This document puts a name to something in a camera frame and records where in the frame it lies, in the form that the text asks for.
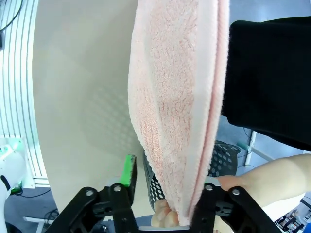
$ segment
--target blue object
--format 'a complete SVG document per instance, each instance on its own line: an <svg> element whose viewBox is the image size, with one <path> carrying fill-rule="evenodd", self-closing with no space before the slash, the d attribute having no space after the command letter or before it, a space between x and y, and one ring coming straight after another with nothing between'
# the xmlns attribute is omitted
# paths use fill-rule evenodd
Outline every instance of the blue object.
<svg viewBox="0 0 311 233"><path fill-rule="evenodd" d="M305 227L303 233L311 233L311 223L308 223Z"/></svg>

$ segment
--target blue floor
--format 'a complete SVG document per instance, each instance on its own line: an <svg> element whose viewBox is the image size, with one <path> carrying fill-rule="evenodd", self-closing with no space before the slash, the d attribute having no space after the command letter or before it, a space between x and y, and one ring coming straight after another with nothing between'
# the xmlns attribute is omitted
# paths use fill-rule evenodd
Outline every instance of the blue floor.
<svg viewBox="0 0 311 233"><path fill-rule="evenodd" d="M311 6L309 0L231 0L230 22L239 19L250 21L265 21L282 17L310 16ZM249 142L250 130L230 125L225 117L221 118L217 140L235 145L238 141ZM274 158L286 157L302 153L301 150L288 147L264 135L257 134L255 147ZM238 163L242 166L245 161L245 151L239 155ZM254 155L251 166L265 163L263 159ZM44 188L25 190L24 195L35 196L45 192ZM41 197L26 199L22 197L9 197L5 205L5 219L22 230L23 233L35 233L37 224L25 222L23 216L43 218L44 215L56 208L52 193ZM140 225L150 225L150 217L139 219Z"/></svg>

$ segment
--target gray laundry basket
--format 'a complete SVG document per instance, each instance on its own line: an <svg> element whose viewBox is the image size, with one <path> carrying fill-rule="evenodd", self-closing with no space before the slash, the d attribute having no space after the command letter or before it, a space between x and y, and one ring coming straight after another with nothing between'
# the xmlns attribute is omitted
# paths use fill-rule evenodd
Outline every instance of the gray laundry basket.
<svg viewBox="0 0 311 233"><path fill-rule="evenodd" d="M216 141L213 150L212 160L208 170L208 176L217 177L235 175L238 169L238 154L241 150L234 145ZM165 199L162 188L153 173L146 155L143 155L143 163L148 187L149 202L151 207L157 200Z"/></svg>

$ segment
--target human hand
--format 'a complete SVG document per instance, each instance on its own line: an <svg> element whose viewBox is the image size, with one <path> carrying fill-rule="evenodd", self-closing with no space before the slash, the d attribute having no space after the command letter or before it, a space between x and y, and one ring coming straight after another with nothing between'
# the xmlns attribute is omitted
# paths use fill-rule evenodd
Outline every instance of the human hand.
<svg viewBox="0 0 311 233"><path fill-rule="evenodd" d="M221 176L217 177L223 190L228 191L235 186L244 186L241 177L236 176ZM158 200L154 205L155 214L152 216L151 225L153 227L175 227L178 226L178 216L176 211L172 211L166 200ZM214 232L231 233L231 228L222 221L219 216L215 217Z"/></svg>

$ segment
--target forearm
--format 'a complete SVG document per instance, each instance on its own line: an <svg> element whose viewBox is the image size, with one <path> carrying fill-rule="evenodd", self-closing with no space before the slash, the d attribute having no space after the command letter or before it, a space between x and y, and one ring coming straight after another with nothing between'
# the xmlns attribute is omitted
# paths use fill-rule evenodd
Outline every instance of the forearm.
<svg viewBox="0 0 311 233"><path fill-rule="evenodd" d="M274 160L241 176L242 186L260 206L311 191L311 155Z"/></svg>

